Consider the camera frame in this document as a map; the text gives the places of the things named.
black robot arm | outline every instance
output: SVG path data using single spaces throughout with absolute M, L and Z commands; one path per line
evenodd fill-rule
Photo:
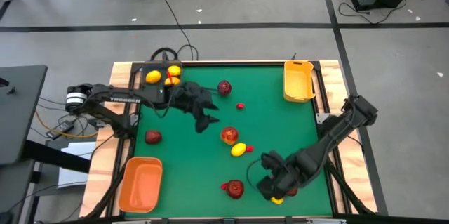
M 65 109 L 70 114 L 89 114 L 109 124 L 114 130 L 114 135 L 123 138 L 135 138 L 135 125 L 130 124 L 128 114 L 116 114 L 104 107 L 103 102 L 136 103 L 146 105 L 154 110 L 174 107 L 193 114 L 196 120 L 195 129 L 198 133 L 206 129 L 209 123 L 218 121 L 203 112 L 204 108 L 218 109 L 212 103 L 212 95 L 206 88 L 186 81 L 179 86 L 170 88 L 166 93 L 169 95 L 168 101 L 161 103 L 159 100 L 165 100 L 165 98 L 161 98 L 161 95 L 165 94 L 158 91 L 157 88 L 137 90 L 103 84 L 81 84 L 67 88 Z
M 272 176 L 265 176 L 257 188 L 265 199 L 280 199 L 288 191 L 304 187 L 317 177 L 329 152 L 338 146 L 354 129 L 372 125 L 377 118 L 377 109 L 362 96 L 349 96 L 338 117 L 333 117 L 332 126 L 320 140 L 306 149 L 301 149 L 285 160 L 275 151 L 261 156 L 262 166 Z

yellow bin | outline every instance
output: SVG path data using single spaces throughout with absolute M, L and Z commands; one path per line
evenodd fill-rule
M 315 97 L 311 83 L 313 69 L 307 61 L 286 61 L 283 65 L 283 97 L 287 101 L 304 103 Z

green table surface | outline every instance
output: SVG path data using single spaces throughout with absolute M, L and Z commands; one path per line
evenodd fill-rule
M 183 81 L 195 81 L 215 88 L 223 79 L 232 85 L 227 97 L 213 94 L 219 110 L 206 110 L 220 119 L 203 133 L 194 130 L 191 114 L 170 109 L 163 119 L 142 106 L 135 157 L 157 157 L 163 175 L 159 202 L 150 213 L 126 213 L 129 218 L 205 218 L 256 216 L 329 216 L 332 214 L 326 179 L 316 180 L 287 197 L 283 204 L 265 200 L 246 180 L 249 163 L 262 152 L 276 150 L 286 157 L 318 140 L 312 103 L 290 103 L 283 98 L 283 67 L 185 67 Z M 245 109 L 236 109 L 244 103 Z M 226 126 L 239 131 L 239 142 L 253 145 L 254 152 L 231 156 L 231 146 L 220 140 Z M 163 140 L 158 145 L 145 143 L 147 130 L 158 130 Z M 252 166 L 250 181 L 256 184 L 269 174 L 260 163 Z M 245 192 L 232 199 L 220 189 L 231 179 L 243 181 Z

gray concrete floor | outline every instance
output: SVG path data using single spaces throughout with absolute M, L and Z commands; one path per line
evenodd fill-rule
M 324 0 L 168 0 L 181 23 L 329 23 Z M 343 0 L 333 0 L 336 9 Z M 382 16 L 375 11 L 371 18 Z M 390 23 L 449 21 L 444 0 L 408 0 Z M 339 22 L 362 23 L 337 14 Z M 163 0 L 13 0 L 2 27 L 174 24 Z M 202 60 L 339 59 L 331 29 L 187 30 Z M 369 134 L 389 213 L 449 218 L 449 29 L 343 29 L 358 92 L 380 111 Z M 114 61 L 146 60 L 157 48 L 178 48 L 177 30 L 0 33 L 0 65 L 48 66 L 42 96 L 62 101 L 71 84 L 107 83 Z M 188 60 L 184 51 L 181 58 Z M 39 108 L 45 121 L 58 111 Z M 36 129 L 43 129 L 36 122 Z M 31 132 L 29 137 L 43 142 Z M 81 195 L 46 197 L 37 220 L 59 221 Z

wooden table frame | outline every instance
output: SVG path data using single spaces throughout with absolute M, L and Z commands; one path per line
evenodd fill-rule
M 183 67 L 210 67 L 210 66 L 249 66 L 249 65 L 282 65 L 284 60 L 257 60 L 257 61 L 188 61 L 182 62 Z M 314 99 L 314 109 L 318 113 L 332 113 L 340 114 L 340 108 L 347 97 L 342 72 L 337 60 L 320 60 L 313 61 L 314 73 L 312 74 L 314 82 L 314 91 L 316 97 Z M 138 72 L 140 66 L 138 62 L 116 62 L 112 69 L 112 75 L 109 84 L 116 87 L 125 88 L 139 88 L 140 73 Z M 106 107 L 117 114 L 130 113 L 135 111 L 135 105 L 123 103 L 106 103 Z M 112 135 L 112 130 L 107 127 L 100 129 L 98 132 L 96 145 L 103 143 L 108 137 Z M 358 132 L 354 131 L 350 135 L 352 138 L 359 139 Z M 83 204 L 80 211 L 80 216 L 88 214 L 93 207 L 101 199 L 107 188 L 109 187 L 112 178 L 118 173 L 118 170 L 126 163 L 128 150 L 130 149 L 129 140 L 119 140 L 112 138 L 99 148 L 91 161 L 91 169 L 86 184 L 86 191 L 83 198 Z M 372 153 L 366 154 L 365 158 L 372 157 Z M 338 149 L 330 155 L 334 161 L 336 168 L 342 170 L 346 182 L 351 189 L 356 193 L 358 198 L 372 211 L 377 210 L 376 204 L 381 204 L 380 208 L 384 208 L 384 202 L 376 197 L 373 193 L 373 188 L 380 188 L 380 181 L 377 177 L 375 165 L 374 168 L 376 176 L 368 176 L 368 168 L 365 158 L 361 151 L 361 146 L 352 139 L 345 139 L 340 143 Z M 334 178 L 326 172 L 326 180 L 332 181 L 328 183 L 330 192 L 331 208 L 333 213 L 356 213 L 354 207 L 347 201 L 346 197 L 340 192 L 340 187 Z M 115 216 L 120 214 L 118 208 L 118 200 L 112 200 L 107 210 L 104 212 L 106 216 Z

